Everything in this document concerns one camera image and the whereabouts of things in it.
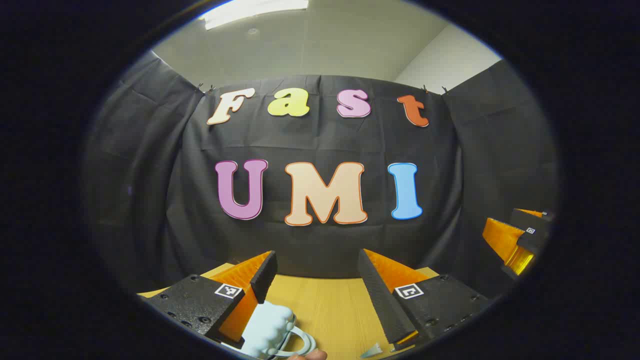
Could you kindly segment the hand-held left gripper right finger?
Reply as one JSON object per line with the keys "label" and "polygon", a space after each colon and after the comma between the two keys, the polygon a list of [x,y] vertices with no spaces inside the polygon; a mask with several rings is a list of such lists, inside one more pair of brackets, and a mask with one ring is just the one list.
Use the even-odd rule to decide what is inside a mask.
{"label": "hand-held left gripper right finger", "polygon": [[395,350],[434,342],[490,305],[452,275],[428,276],[365,248],[359,251],[358,271]]}

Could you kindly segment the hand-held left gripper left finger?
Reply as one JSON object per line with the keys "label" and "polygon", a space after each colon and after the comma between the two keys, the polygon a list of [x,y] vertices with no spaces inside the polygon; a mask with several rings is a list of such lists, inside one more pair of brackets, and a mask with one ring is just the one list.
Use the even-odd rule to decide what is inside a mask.
{"label": "hand-held left gripper left finger", "polygon": [[188,275],[142,300],[212,341],[242,348],[243,333],[265,302],[278,271],[275,251],[265,251],[213,276]]}

